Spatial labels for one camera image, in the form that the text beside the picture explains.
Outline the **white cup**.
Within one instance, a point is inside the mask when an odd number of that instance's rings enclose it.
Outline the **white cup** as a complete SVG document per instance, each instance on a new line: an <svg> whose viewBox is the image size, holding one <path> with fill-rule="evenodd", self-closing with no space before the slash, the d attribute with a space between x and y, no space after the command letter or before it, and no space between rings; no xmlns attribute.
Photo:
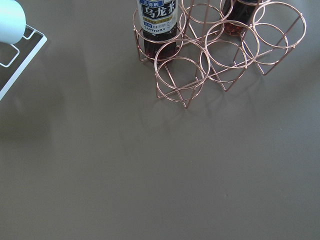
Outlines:
<svg viewBox="0 0 320 240"><path fill-rule="evenodd" d="M22 6L15 0L0 1L0 42L16 44L26 29L26 15Z"/></svg>

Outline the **tea bottle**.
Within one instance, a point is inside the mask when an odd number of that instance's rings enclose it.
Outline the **tea bottle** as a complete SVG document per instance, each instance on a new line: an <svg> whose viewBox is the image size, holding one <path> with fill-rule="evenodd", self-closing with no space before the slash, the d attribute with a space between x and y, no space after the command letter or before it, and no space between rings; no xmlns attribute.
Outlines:
<svg viewBox="0 0 320 240"><path fill-rule="evenodd" d="M178 0L138 0L134 20L140 28L135 29L139 55L158 64L178 53L176 39L182 36L178 26L182 16Z"/></svg>
<svg viewBox="0 0 320 240"><path fill-rule="evenodd" d="M257 0L225 0L222 7L222 13L226 16L230 9L232 9L226 19L237 21L248 26L257 3ZM229 36L241 36L246 31L247 28L238 23L227 22L224 24L224 33Z"/></svg>

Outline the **tea bottle lower middle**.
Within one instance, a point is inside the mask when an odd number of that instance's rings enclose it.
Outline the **tea bottle lower middle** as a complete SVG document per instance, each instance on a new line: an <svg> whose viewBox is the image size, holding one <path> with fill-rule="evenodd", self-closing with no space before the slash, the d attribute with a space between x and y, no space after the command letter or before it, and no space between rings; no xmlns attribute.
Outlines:
<svg viewBox="0 0 320 240"><path fill-rule="evenodd" d="M230 9L232 9L226 19L237 21L248 26L257 3L257 0L225 0L222 7L222 13L226 16ZM241 36L246 31L247 28L238 23L227 22L224 24L224 33L229 36Z"/></svg>

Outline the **tea bottle lower outer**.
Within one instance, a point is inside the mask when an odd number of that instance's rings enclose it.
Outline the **tea bottle lower outer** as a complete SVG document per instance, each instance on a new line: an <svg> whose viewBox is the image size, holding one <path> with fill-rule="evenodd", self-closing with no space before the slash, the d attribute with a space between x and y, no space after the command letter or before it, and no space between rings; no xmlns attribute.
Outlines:
<svg viewBox="0 0 320 240"><path fill-rule="evenodd" d="M134 20L140 28L135 29L139 55L158 64L178 53L176 39L182 36L178 26L182 16L178 0L138 0Z"/></svg>

